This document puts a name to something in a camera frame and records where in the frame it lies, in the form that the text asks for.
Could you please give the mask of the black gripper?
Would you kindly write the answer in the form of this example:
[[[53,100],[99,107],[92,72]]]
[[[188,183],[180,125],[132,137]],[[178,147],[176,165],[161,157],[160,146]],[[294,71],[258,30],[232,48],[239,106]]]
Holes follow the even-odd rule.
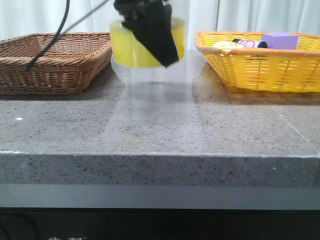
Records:
[[[172,34],[172,6],[165,0],[115,0],[122,25],[160,62],[168,67],[179,61]]]

